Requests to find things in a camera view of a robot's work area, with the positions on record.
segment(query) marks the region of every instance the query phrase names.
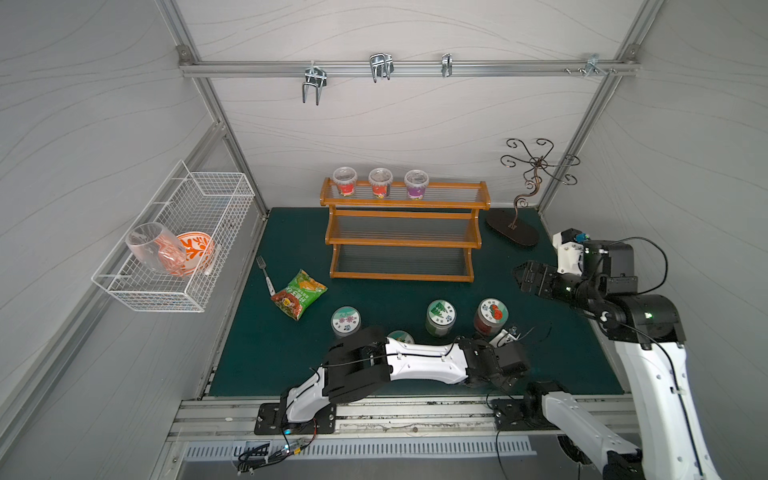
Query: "purple cup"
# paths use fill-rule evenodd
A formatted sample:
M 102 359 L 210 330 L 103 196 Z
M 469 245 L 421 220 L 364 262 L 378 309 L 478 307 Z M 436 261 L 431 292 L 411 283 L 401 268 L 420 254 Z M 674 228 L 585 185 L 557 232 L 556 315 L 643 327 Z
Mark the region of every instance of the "purple cup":
M 411 170 L 403 179 L 408 190 L 408 198 L 421 200 L 429 185 L 429 175 L 423 170 Z

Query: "floor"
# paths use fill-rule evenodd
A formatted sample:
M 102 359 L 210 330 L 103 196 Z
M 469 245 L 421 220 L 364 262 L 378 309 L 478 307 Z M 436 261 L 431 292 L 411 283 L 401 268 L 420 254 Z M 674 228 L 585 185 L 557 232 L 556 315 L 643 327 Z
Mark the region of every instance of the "floor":
M 385 332 L 403 329 L 417 343 L 450 343 L 457 335 L 474 333 L 472 319 L 484 298 L 504 302 L 515 325 L 527 332 L 522 340 L 531 362 L 527 380 L 560 382 L 574 394 L 623 393 L 587 320 L 553 300 L 524 295 L 511 271 L 526 260 L 556 264 L 538 215 L 521 215 L 541 234 L 536 247 L 522 249 L 491 230 L 481 212 L 482 248 L 473 253 L 475 282 L 415 282 L 330 279 L 333 248 L 325 245 L 326 208 L 274 208 L 270 212 L 258 254 L 276 288 L 282 289 L 299 269 L 328 286 L 298 322 L 270 300 L 263 274 L 254 264 L 234 318 L 227 344 L 210 388 L 211 396 L 276 396 L 306 380 L 334 341 L 330 318 L 341 306 L 360 311 L 363 326 L 380 325 Z M 435 299 L 452 303 L 456 324 L 444 339 L 424 327 L 427 306 Z M 525 381 L 515 386 L 522 392 Z M 464 386 L 429 380 L 399 380 L 379 390 L 384 395 L 466 395 L 478 393 Z

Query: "wire basket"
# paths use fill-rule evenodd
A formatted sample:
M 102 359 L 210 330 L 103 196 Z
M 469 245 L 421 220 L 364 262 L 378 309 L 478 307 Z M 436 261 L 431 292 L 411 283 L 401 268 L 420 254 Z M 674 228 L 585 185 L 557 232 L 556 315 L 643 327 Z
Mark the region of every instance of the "wire basket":
M 212 241 L 203 258 L 212 257 L 205 268 L 201 266 L 189 276 L 154 272 L 130 252 L 121 238 L 92 279 L 137 312 L 203 312 L 253 202 L 253 189 L 241 173 L 187 170 L 185 177 L 169 177 L 166 184 L 169 182 L 178 185 L 168 200 L 150 202 L 131 229 L 145 221 L 156 221 L 176 235 L 191 231 L 209 234 Z M 161 209 L 154 214 L 152 210 L 157 206 Z

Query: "green snack bag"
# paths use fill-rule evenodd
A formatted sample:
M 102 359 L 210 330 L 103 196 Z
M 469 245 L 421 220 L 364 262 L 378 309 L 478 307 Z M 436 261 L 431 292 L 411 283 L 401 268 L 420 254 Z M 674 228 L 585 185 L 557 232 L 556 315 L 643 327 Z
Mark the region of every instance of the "green snack bag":
M 288 286 L 272 295 L 272 301 L 294 320 L 301 318 L 304 310 L 323 295 L 328 287 L 299 270 Z

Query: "wire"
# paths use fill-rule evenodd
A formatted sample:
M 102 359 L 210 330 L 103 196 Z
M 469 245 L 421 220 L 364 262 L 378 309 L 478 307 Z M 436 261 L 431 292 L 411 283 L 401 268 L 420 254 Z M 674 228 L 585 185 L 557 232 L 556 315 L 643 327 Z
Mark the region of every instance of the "wire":
M 331 363 L 330 365 L 321 365 L 321 366 L 329 367 L 329 366 L 352 365 L 352 364 L 355 364 L 355 363 L 369 362 L 371 360 L 383 359 L 383 358 L 386 358 L 388 356 L 396 356 L 396 355 L 402 355 L 402 356 L 421 356 L 421 357 L 425 357 L 425 358 L 428 358 L 428 359 L 441 359 L 444 356 L 448 356 L 453 351 L 453 347 L 455 347 L 455 346 L 456 346 L 455 343 L 452 344 L 450 350 L 448 352 L 445 352 L 444 355 L 421 355 L 419 353 L 395 352 L 395 353 L 385 353 L 384 355 L 370 356 L 370 357 L 367 357 L 365 359 L 353 360 L 352 362 Z
M 502 454 L 498 452 L 498 434 L 501 433 L 501 430 L 496 431 L 496 459 L 498 460 L 498 466 L 502 468 L 502 474 L 504 474 L 505 480 L 509 480 L 509 477 L 507 476 L 507 471 L 504 470 L 504 465 L 502 464 Z
M 663 248 L 659 247 L 656 242 L 654 242 L 654 241 L 652 241 L 650 239 L 647 239 L 646 237 L 628 237 L 628 238 L 623 238 L 621 240 L 616 240 L 615 242 L 609 243 L 608 245 L 606 245 L 606 247 L 610 247 L 611 245 L 615 245 L 617 243 L 626 242 L 627 240 L 645 240 L 648 243 L 650 243 L 651 245 L 653 245 L 654 247 L 656 247 L 661 252 L 661 255 L 664 257 L 664 278 L 661 279 L 661 282 L 658 285 L 656 285 L 654 288 L 649 288 L 648 290 L 643 290 L 642 292 L 635 293 L 635 295 L 644 295 L 645 293 L 653 292 L 654 290 L 656 290 L 660 286 L 664 285 L 667 282 L 667 274 L 669 273 L 669 270 L 670 270 L 670 261 L 669 261 L 669 258 L 667 257 L 667 252 L 665 252 Z M 600 265 L 603 263 L 603 258 L 604 258 L 604 256 L 600 255 L 600 259 L 598 260 L 598 264 L 594 268 L 594 272 L 592 272 L 592 274 L 589 276 L 590 282 L 598 274 L 598 271 L 600 271 Z
M 523 343 L 523 342 L 520 342 L 520 345 L 524 345 L 524 346 L 538 345 L 539 343 L 544 342 L 546 339 L 548 339 L 550 333 L 552 333 L 552 322 L 549 323 L 549 330 L 547 330 L 547 334 L 544 335 L 543 338 L 541 338 L 540 340 L 536 340 L 533 343 Z
M 664 278 L 661 279 L 661 282 L 658 285 L 656 285 L 654 288 L 649 288 L 648 290 L 635 293 L 635 295 L 643 295 L 644 293 L 653 292 L 660 286 L 664 285 L 667 282 L 667 274 L 670 271 L 670 261 L 669 261 L 669 258 L 667 258 L 667 252 L 665 252 L 663 248 L 659 247 L 659 245 L 656 242 L 654 242 L 653 240 L 649 240 L 646 237 L 629 237 L 623 240 L 616 240 L 613 243 L 609 243 L 609 245 L 615 245 L 616 243 L 626 242 L 627 240 L 645 240 L 651 245 L 653 245 L 654 247 L 656 247 L 661 252 L 661 255 L 664 257 Z
M 699 452 L 698 452 L 698 450 L 696 450 L 696 442 L 694 441 L 694 431 L 690 427 L 690 420 L 688 419 L 688 411 L 685 409 L 685 403 L 683 402 L 683 396 L 680 394 L 680 386 L 677 384 L 677 372 L 675 372 L 674 364 L 672 363 L 672 357 L 670 357 L 670 354 L 667 353 L 666 349 L 659 342 L 657 342 L 656 339 L 653 338 L 652 336 L 650 336 L 647 333 L 642 332 L 642 331 L 634 328 L 633 326 L 629 326 L 626 323 L 619 323 L 619 325 L 626 326 L 628 329 L 633 330 L 633 331 L 635 331 L 637 333 L 640 333 L 642 336 L 646 337 L 651 342 L 653 342 L 656 345 L 658 345 L 659 348 L 661 349 L 661 351 L 667 357 L 667 360 L 669 360 L 670 369 L 672 370 L 672 380 L 674 380 L 674 388 L 675 388 L 675 390 L 677 392 L 677 398 L 680 400 L 680 407 L 683 409 L 683 417 L 685 418 L 685 426 L 688 429 L 688 436 L 690 437 L 690 446 L 693 447 L 693 449 L 694 449 L 694 456 L 696 457 L 696 467 L 699 468 L 699 475 L 701 476 L 701 478 L 703 478 L 704 477 L 704 472 L 701 469 L 701 462 L 699 460 Z

